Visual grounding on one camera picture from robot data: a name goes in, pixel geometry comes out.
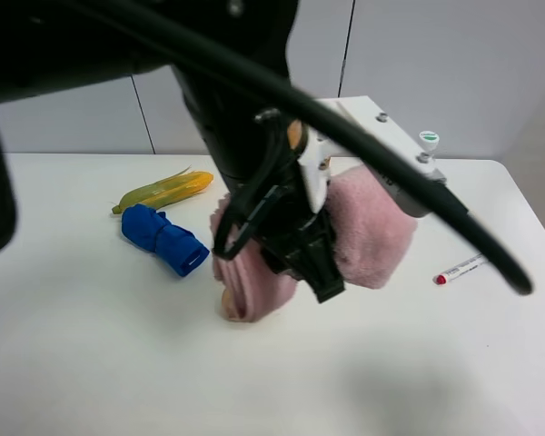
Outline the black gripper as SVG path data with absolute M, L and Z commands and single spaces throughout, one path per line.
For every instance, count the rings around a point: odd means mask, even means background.
M 274 274 L 299 275 L 318 303 L 345 289 L 333 259 L 335 232 L 327 212 L 310 206 L 296 158 L 240 158 L 235 164 L 235 253 L 249 242 Z

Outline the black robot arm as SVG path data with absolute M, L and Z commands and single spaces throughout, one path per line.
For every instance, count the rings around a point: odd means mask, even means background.
M 231 260 L 261 243 L 277 273 L 325 302 L 344 279 L 298 161 L 336 116 L 290 83 L 294 1 L 0 1 L 0 104 L 170 66 L 230 191 L 214 236 Z

